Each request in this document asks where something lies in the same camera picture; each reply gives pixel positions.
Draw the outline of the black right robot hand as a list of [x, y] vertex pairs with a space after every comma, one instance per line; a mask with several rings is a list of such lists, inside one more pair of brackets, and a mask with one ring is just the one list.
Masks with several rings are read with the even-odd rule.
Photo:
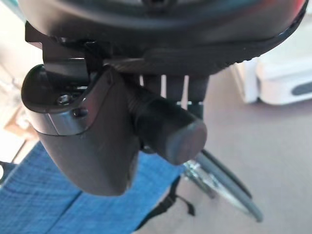
[[306, 0], [21, 0], [43, 63], [21, 99], [51, 159], [78, 188], [118, 196], [144, 147], [173, 165], [204, 148], [204, 122], [139, 84], [207, 78], [260, 56], [300, 25]]

